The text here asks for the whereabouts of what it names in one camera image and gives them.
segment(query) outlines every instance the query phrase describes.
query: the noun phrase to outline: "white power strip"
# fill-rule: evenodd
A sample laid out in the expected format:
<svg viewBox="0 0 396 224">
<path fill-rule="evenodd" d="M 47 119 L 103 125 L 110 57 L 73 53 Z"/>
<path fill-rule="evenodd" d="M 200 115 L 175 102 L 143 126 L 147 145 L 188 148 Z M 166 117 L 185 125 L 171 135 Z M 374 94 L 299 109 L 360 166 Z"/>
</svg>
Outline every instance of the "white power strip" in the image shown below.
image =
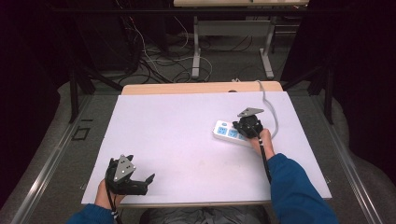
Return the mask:
<svg viewBox="0 0 396 224">
<path fill-rule="evenodd" d="M 213 129 L 213 135 L 221 140 L 229 141 L 246 147 L 251 147 L 251 144 L 246 139 L 246 137 L 240 134 L 233 127 L 233 124 L 231 122 L 218 120 L 216 122 L 215 128 Z"/>
</svg>

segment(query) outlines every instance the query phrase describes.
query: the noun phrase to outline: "gray carpet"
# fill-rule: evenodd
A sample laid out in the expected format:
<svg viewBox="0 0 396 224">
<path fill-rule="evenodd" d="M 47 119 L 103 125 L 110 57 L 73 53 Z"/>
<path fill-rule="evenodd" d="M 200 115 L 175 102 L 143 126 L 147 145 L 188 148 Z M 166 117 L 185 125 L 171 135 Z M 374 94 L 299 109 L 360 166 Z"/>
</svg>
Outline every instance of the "gray carpet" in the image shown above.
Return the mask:
<svg viewBox="0 0 396 224">
<path fill-rule="evenodd" d="M 231 49 L 242 39 L 244 37 L 217 37 L 209 38 L 207 41 L 210 42 L 211 49 Z M 244 42 L 243 46 L 247 46 L 248 41 L 249 39 Z M 280 36 L 276 39 L 276 52 L 270 55 L 270 61 L 276 75 L 275 80 L 280 79 L 291 42 L 292 35 Z M 258 52 L 259 47 L 262 47 L 262 41 L 253 38 L 251 46 L 244 51 L 204 51 L 202 56 L 210 61 L 213 70 L 210 81 L 231 81 L 236 77 L 242 81 L 265 80 Z M 188 49 L 181 49 L 180 46 L 172 47 L 171 50 L 189 51 Z M 182 61 L 180 64 L 191 67 L 191 61 Z M 210 70 L 209 63 L 203 60 L 202 67 Z M 179 64 L 166 67 L 157 64 L 157 68 L 169 78 L 173 78 L 183 71 Z M 138 83 L 139 81 L 142 81 L 142 77 L 129 77 L 124 79 L 121 84 Z M 106 126 L 117 99 L 117 92 L 101 82 L 95 81 L 94 83 L 98 92 L 94 96 L 89 96 L 90 103 L 86 106 L 85 111 L 81 112 L 82 115 L 77 123 L 74 124 L 76 128 L 78 126 L 80 129 L 89 128 L 87 138 L 66 142 L 61 161 L 56 164 L 50 182 L 37 204 L 34 204 L 35 209 L 29 214 L 28 220 L 30 223 L 64 223 L 73 213 L 82 208 L 80 201 L 83 189 L 80 187 L 87 183 L 90 178 L 92 167 L 106 132 Z M 315 108 L 313 98 L 306 95 L 306 91 L 301 91 L 304 88 L 305 85 L 302 83 L 294 90 L 290 90 L 290 98 L 318 159 L 318 164 L 323 174 L 331 180 L 329 188 L 333 198 L 329 200 L 329 205 L 334 209 L 341 223 L 367 223 L 355 193 L 350 187 L 349 180 L 340 166 L 340 160 L 329 131 L 321 118 L 321 114 Z M 13 220 L 50 154 L 60 147 L 59 143 L 65 130 L 69 127 L 67 123 L 70 118 L 68 84 L 62 86 L 59 92 L 62 95 L 62 101 L 55 119 L 28 170 L 2 208 L 0 212 L 1 223 L 10 223 Z M 347 122 L 342 114 L 342 108 L 336 102 L 333 105 L 333 120 L 335 129 L 342 142 L 347 146 Z M 77 133 L 75 138 L 81 137 L 83 134 L 84 132 Z M 396 201 L 396 190 L 394 186 L 373 165 L 359 158 L 353 158 L 361 179 L 368 189 L 368 193 L 372 195 L 373 204 L 384 223 L 396 223 L 396 205 L 394 203 Z M 267 204 L 265 207 L 270 213 L 273 223 L 276 223 L 271 205 Z M 124 209 L 122 219 L 124 223 L 138 223 L 139 216 L 143 211 L 144 209 Z"/>
</svg>

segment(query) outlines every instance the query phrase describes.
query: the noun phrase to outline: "blue sleeve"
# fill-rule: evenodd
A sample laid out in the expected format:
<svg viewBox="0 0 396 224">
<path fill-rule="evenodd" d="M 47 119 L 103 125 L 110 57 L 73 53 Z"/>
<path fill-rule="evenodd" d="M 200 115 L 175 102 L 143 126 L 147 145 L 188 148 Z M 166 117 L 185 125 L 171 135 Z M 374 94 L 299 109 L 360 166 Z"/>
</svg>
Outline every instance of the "blue sleeve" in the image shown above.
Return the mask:
<svg viewBox="0 0 396 224">
<path fill-rule="evenodd" d="M 268 160 L 268 166 L 271 201 L 280 223 L 338 223 L 334 211 L 320 197 L 300 164 L 276 154 Z"/>
<path fill-rule="evenodd" d="M 77 223 L 113 224 L 114 218 L 111 215 L 111 210 L 89 203 L 67 221 L 67 224 Z"/>
</svg>

